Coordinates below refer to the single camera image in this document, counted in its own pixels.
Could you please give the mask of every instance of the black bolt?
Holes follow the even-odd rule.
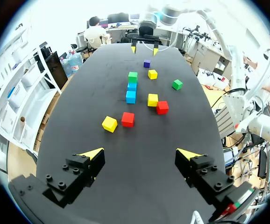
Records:
[[[219,190],[220,188],[222,188],[222,186],[223,184],[221,182],[217,182],[214,187],[216,190]]]
[[[201,170],[201,174],[206,174],[208,171],[207,171],[207,169],[202,169]]]
[[[68,165],[65,165],[65,164],[64,164],[64,165],[62,165],[62,169],[63,169],[63,170],[68,170],[69,167],[68,167]]]
[[[58,187],[59,187],[61,190],[63,190],[63,189],[66,188],[66,185],[65,185],[64,182],[61,181],[61,182],[58,183]]]
[[[46,180],[47,180],[48,182],[50,182],[50,181],[53,180],[53,178],[52,178],[51,175],[47,174],[47,175],[46,175]]]
[[[227,181],[228,182],[233,182],[234,181],[234,176],[233,175],[229,176],[228,179],[227,179]]]
[[[212,166],[212,170],[213,171],[216,171],[217,170],[217,166],[216,165]]]
[[[80,173],[80,170],[79,170],[78,168],[74,168],[74,169],[73,169],[73,173],[74,173],[74,174],[78,174],[78,173]]]

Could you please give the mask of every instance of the red component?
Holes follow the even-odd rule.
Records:
[[[229,204],[228,207],[229,207],[228,212],[230,214],[233,213],[234,211],[236,211],[236,209],[237,209],[237,207],[234,204]]]
[[[124,112],[121,118],[121,124],[124,127],[133,127],[134,126],[134,114],[133,113],[127,113]]]
[[[156,109],[158,114],[167,114],[169,109],[167,101],[159,101]]]

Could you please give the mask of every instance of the man sitting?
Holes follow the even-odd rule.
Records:
[[[89,25],[90,27],[84,32],[84,40],[88,40],[88,43],[93,48],[99,48],[101,44],[109,44],[110,41],[110,34],[106,33],[106,30],[99,26],[100,19],[95,16],[90,18]]]

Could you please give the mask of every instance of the yellow cube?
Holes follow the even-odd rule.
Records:
[[[117,120],[107,116],[103,121],[102,126],[105,130],[113,133],[117,127]]]
[[[158,104],[158,94],[149,94],[148,106],[157,106],[157,104]]]
[[[156,70],[149,70],[149,78],[150,79],[156,79],[158,76],[158,73],[156,72]]]

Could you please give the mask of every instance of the plastic bottle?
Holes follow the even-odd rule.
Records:
[[[76,56],[74,54],[75,54],[75,52],[73,51],[71,53],[70,58],[69,58],[72,73],[76,73],[78,71],[78,69],[79,69],[79,66],[78,66],[78,63],[77,63],[77,58],[76,58]]]
[[[71,65],[69,63],[68,59],[63,59],[62,57],[60,58],[60,63],[64,69],[64,72],[67,77],[70,77],[72,72],[71,72]]]

